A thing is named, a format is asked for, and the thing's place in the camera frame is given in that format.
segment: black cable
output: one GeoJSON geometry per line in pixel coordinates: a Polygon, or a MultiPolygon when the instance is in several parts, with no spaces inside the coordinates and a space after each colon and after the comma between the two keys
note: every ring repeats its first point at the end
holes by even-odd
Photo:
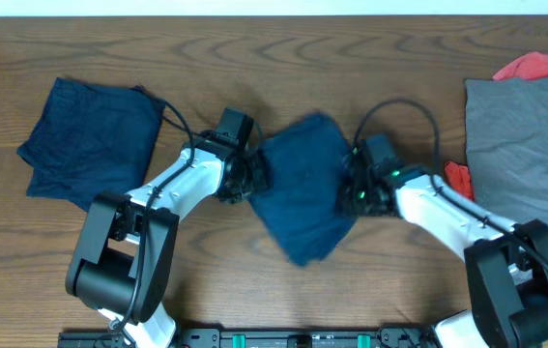
{"type": "Polygon", "coordinates": [[[434,133],[434,148],[433,148],[433,172],[434,173],[429,175],[429,177],[430,177],[430,184],[432,185],[433,189],[437,192],[437,194],[440,194],[446,201],[448,201],[449,203],[451,203],[452,205],[454,205],[458,209],[460,209],[463,212],[469,214],[473,218],[477,218],[478,220],[482,221],[487,226],[489,226],[489,227],[495,229],[496,231],[500,232],[502,235],[504,235],[504,237],[509,239],[515,245],[517,245],[517,246],[521,247],[522,249],[524,249],[525,252],[527,252],[531,256],[531,258],[533,258],[535,260],[535,262],[537,262],[540,266],[542,266],[542,268],[544,268],[544,270],[546,270],[546,272],[548,273],[548,261],[546,259],[544,259],[544,257],[542,257],[540,254],[538,254],[529,244],[527,244],[525,241],[523,241],[519,236],[517,236],[517,235],[503,229],[501,226],[495,224],[494,222],[492,222],[490,220],[490,217],[482,217],[482,216],[476,214],[475,212],[471,211],[467,207],[459,204],[454,199],[452,199],[451,197],[447,196],[444,193],[444,191],[443,191],[444,186],[438,186],[437,185],[437,183],[435,182],[434,176],[435,176],[435,173],[437,173],[438,170],[439,170],[439,159],[440,159],[440,153],[439,153],[439,146],[440,146],[439,127],[437,125],[437,120],[433,116],[432,112],[430,112],[430,110],[428,110],[428,108],[426,108],[424,105],[420,104],[417,101],[412,101],[412,100],[408,100],[408,99],[404,99],[404,98],[397,98],[397,99],[392,99],[392,100],[389,100],[389,101],[382,101],[382,102],[378,103],[377,105],[373,106],[366,113],[366,115],[363,117],[363,119],[361,120],[360,125],[358,126],[358,129],[355,132],[355,137],[353,139],[354,146],[356,148],[358,147],[358,138],[360,137],[361,130],[363,129],[363,127],[366,124],[366,122],[368,121],[368,119],[370,117],[372,117],[372,115],[375,114],[382,107],[387,106],[387,105],[391,105],[391,104],[395,104],[395,103],[407,104],[407,105],[410,105],[410,106],[418,109],[419,111],[421,111],[423,113],[424,117],[426,117],[426,119],[428,119],[428,121],[430,121],[430,124],[432,125],[432,130],[433,130],[433,133],[434,133]]]}
{"type": "Polygon", "coordinates": [[[130,343],[130,348],[136,348],[136,340],[131,337],[127,330],[123,329],[124,339],[130,343]]]}
{"type": "Polygon", "coordinates": [[[136,265],[136,275],[135,275],[135,282],[134,282],[134,289],[131,292],[131,298],[130,298],[130,305],[128,306],[128,310],[126,311],[126,314],[124,315],[123,319],[115,326],[110,328],[110,330],[113,333],[120,333],[123,331],[124,327],[130,320],[131,316],[133,315],[134,308],[136,307],[136,299],[138,298],[138,293],[140,291],[140,285],[142,284],[142,272],[143,267],[145,263],[145,246],[147,243],[147,234],[149,233],[149,217],[152,212],[152,205],[156,198],[158,198],[158,194],[163,190],[163,188],[168,185],[171,181],[173,181],[175,178],[179,176],[184,170],[188,169],[193,161],[194,161],[194,136],[192,131],[189,129],[189,126],[187,125],[186,119],[184,116],[182,116],[181,112],[175,108],[170,102],[166,101],[166,106],[170,108],[179,121],[183,124],[183,129],[185,130],[187,137],[189,138],[189,159],[187,159],[186,163],[182,165],[176,172],[169,175],[164,181],[162,181],[158,186],[154,187],[152,189],[152,193],[149,196],[149,199],[147,199],[147,203],[145,205],[145,210],[143,211],[142,215],[142,227],[140,231],[140,242],[138,244],[138,264],[136,265]]]}
{"type": "MultiPolygon", "coordinates": [[[[177,109],[173,106],[168,106],[171,110],[173,110],[173,112],[178,112],[177,109]]],[[[166,123],[168,123],[170,126],[176,128],[177,130],[179,131],[182,131],[182,132],[185,132],[187,133],[187,130],[178,125],[176,122],[172,121],[171,119],[169,119],[168,117],[164,116],[163,114],[161,115],[161,119],[163,121],[165,121],[166,123]]],[[[261,130],[261,125],[256,121],[254,120],[254,125],[256,126],[256,131],[258,132],[258,143],[256,144],[256,146],[260,145],[263,143],[263,141],[265,140],[264,136],[263,136],[263,130],[261,130]]],[[[205,138],[207,137],[207,135],[211,132],[212,130],[203,130],[201,132],[195,132],[195,131],[192,131],[192,135],[193,136],[198,136],[198,137],[202,137],[202,138],[205,138]]]]}

